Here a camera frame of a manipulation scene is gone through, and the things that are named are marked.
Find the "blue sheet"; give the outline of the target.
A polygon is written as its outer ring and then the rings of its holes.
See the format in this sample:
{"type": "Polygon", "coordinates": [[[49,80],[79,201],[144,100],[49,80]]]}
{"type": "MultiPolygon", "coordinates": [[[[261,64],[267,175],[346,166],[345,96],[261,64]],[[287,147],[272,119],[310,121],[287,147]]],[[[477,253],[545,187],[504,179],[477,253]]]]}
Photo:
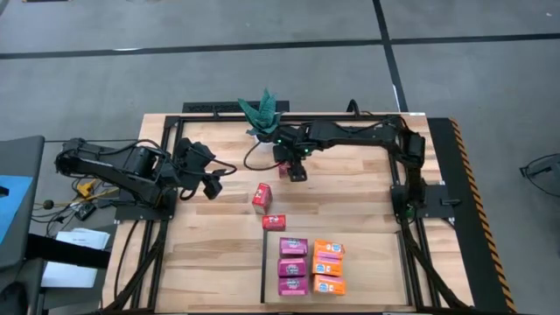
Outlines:
{"type": "Polygon", "coordinates": [[[0,244],[21,238],[30,222],[33,177],[0,175],[0,244]]]}

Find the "black mat yellow striped edge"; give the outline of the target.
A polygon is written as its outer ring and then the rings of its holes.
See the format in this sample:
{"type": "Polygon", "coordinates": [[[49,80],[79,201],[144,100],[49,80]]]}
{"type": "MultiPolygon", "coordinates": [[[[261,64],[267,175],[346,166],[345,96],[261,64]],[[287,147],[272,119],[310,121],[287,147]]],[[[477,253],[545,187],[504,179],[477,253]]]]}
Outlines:
{"type": "Polygon", "coordinates": [[[428,125],[448,192],[460,201],[454,207],[455,231],[474,306],[516,313],[459,126],[451,118],[430,118],[428,125]]]}

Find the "black aluminium table frame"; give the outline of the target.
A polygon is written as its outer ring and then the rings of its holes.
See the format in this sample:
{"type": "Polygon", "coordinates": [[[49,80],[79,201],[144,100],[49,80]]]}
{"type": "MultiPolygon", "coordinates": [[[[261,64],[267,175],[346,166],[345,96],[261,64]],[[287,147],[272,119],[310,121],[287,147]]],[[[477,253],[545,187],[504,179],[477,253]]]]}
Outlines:
{"type": "Polygon", "coordinates": [[[293,183],[279,178],[271,150],[262,151],[264,146],[246,133],[248,127],[235,114],[188,114],[182,125],[162,114],[144,117],[142,139],[188,137],[237,168],[221,180],[216,199],[198,192],[177,204],[167,229],[156,311],[407,311],[388,153],[344,145],[318,151],[304,161],[307,180],[293,183]],[[287,235],[345,246],[345,295],[278,295],[278,234],[263,231],[251,204],[260,183],[271,187],[271,212],[286,216],[287,235]]]}

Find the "black bar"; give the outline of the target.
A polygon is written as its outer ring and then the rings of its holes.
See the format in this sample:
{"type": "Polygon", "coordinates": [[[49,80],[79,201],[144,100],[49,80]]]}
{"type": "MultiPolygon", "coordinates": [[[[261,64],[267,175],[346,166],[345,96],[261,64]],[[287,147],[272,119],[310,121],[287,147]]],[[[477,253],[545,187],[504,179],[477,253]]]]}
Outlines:
{"type": "Polygon", "coordinates": [[[48,262],[66,263],[80,267],[106,269],[110,253],[68,242],[57,241],[42,235],[29,234],[25,258],[41,258],[48,262]]]}

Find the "green snake plant white pot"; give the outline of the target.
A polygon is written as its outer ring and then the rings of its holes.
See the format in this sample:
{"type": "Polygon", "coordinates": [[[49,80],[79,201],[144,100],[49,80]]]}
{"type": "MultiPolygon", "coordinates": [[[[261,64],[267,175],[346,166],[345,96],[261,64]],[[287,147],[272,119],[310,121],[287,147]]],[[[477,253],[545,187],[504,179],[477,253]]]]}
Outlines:
{"type": "Polygon", "coordinates": [[[263,90],[261,100],[259,101],[258,108],[253,108],[249,103],[242,99],[237,99],[238,104],[245,116],[246,121],[250,128],[246,133],[254,138],[255,144],[260,143],[264,146],[262,151],[271,151],[273,143],[266,140],[264,137],[273,133],[276,127],[279,126],[283,111],[276,110],[277,96],[272,94],[267,88],[263,90]]]}

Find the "grey cabinet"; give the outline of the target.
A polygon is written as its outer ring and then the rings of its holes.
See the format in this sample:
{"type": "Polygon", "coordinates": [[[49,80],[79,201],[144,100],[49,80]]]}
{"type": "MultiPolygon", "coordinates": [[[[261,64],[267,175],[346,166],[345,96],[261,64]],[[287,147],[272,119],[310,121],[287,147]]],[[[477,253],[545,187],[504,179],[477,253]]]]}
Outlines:
{"type": "MultiPolygon", "coordinates": [[[[45,138],[43,136],[29,136],[0,141],[0,175],[33,177],[33,183],[28,191],[31,209],[30,222],[44,142],[45,138]]],[[[0,244],[0,270],[9,268],[24,259],[29,227],[24,228],[21,238],[12,239],[10,243],[0,244]]]]}

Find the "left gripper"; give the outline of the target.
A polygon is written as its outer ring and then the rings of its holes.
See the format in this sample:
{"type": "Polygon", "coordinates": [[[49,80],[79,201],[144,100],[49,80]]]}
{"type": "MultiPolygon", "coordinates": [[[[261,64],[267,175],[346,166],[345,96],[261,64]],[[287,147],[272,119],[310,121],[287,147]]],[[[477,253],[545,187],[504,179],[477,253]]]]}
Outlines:
{"type": "Polygon", "coordinates": [[[201,142],[193,143],[188,137],[181,138],[174,148],[174,164],[169,164],[168,186],[187,191],[196,190],[202,180],[205,188],[203,193],[209,200],[214,200],[222,190],[220,179],[225,169],[208,173],[189,169],[204,169],[215,159],[215,155],[201,142]]]}

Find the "orange Mini Wheats box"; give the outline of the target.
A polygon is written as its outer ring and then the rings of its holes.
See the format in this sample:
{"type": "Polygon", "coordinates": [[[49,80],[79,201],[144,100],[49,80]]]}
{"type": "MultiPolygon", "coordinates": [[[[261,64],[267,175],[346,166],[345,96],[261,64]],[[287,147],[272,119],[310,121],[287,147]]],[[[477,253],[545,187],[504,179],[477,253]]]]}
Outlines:
{"type": "Polygon", "coordinates": [[[340,259],[315,255],[312,258],[311,269],[315,275],[341,277],[343,275],[343,262],[340,259]]]}
{"type": "Polygon", "coordinates": [[[344,245],[339,242],[316,239],[313,244],[313,254],[317,257],[341,260],[345,251],[344,245]]]}
{"type": "Polygon", "coordinates": [[[346,281],[341,276],[317,274],[313,277],[313,291],[319,294],[343,296],[347,293],[346,281]]]}

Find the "white paper sheets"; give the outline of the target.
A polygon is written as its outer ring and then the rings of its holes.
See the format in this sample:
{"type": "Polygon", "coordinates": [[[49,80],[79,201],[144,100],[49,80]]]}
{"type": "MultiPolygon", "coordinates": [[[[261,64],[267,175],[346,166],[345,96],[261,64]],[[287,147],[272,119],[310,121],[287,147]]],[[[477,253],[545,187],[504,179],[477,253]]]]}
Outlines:
{"type": "MultiPolygon", "coordinates": [[[[60,231],[56,240],[91,249],[105,249],[110,234],[77,227],[72,231],[60,231]]],[[[48,262],[42,276],[44,288],[88,289],[95,284],[97,269],[61,262],[48,262]]]]}

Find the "pink Raisin Bran box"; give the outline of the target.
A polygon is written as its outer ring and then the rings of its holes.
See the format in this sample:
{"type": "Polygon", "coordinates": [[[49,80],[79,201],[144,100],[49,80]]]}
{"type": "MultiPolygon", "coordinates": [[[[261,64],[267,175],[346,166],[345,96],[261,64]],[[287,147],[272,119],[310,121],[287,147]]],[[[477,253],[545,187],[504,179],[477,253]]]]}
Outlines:
{"type": "Polygon", "coordinates": [[[309,292],[307,276],[279,277],[277,292],[279,296],[305,296],[309,292]]]}
{"type": "Polygon", "coordinates": [[[280,256],[306,256],[308,241],[302,238],[281,237],[279,239],[280,256]]]}
{"type": "Polygon", "coordinates": [[[307,263],[303,257],[280,258],[277,262],[279,277],[304,277],[307,275],[307,263]]]}

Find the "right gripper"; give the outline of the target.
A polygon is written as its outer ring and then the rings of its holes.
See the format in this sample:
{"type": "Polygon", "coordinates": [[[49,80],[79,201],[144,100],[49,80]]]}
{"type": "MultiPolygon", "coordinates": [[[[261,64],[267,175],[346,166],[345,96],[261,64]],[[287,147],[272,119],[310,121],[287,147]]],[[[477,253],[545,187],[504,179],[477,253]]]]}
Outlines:
{"type": "Polygon", "coordinates": [[[291,182],[304,182],[307,180],[307,173],[300,160],[306,159],[310,154],[308,145],[303,139],[299,128],[293,126],[283,126],[279,129],[279,145],[273,148],[273,157],[276,163],[289,162],[288,175],[291,182]]]}

